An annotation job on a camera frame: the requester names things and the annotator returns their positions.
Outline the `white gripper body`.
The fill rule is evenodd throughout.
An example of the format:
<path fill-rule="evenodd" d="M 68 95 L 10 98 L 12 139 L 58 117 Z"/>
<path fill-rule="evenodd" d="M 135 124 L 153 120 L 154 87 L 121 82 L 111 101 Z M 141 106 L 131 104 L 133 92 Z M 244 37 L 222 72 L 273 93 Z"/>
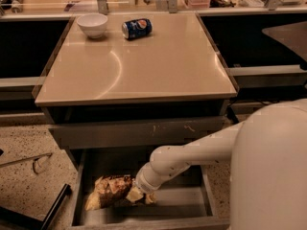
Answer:
<path fill-rule="evenodd" d="M 163 183 L 163 176 L 157 173 L 150 163 L 146 163 L 135 177 L 136 186 L 145 194 L 158 190 Z"/>

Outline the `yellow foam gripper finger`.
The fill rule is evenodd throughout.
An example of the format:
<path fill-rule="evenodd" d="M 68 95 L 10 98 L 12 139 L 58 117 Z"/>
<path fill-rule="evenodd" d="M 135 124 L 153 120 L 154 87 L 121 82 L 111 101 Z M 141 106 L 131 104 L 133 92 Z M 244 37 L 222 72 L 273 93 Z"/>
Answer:
<path fill-rule="evenodd" d="M 126 199 L 131 203 L 135 203 L 136 201 L 142 199 L 143 196 L 144 194 L 140 191 L 138 187 L 132 186 L 126 196 Z"/>

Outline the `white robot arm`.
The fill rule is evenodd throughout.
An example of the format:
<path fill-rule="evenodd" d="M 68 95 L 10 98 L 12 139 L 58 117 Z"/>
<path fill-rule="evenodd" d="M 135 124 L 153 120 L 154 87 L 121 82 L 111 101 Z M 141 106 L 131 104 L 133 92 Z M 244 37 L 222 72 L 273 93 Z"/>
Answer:
<path fill-rule="evenodd" d="M 307 100 L 267 105 L 182 146 L 155 149 L 136 187 L 156 191 L 192 165 L 230 162 L 229 230 L 307 230 Z"/>

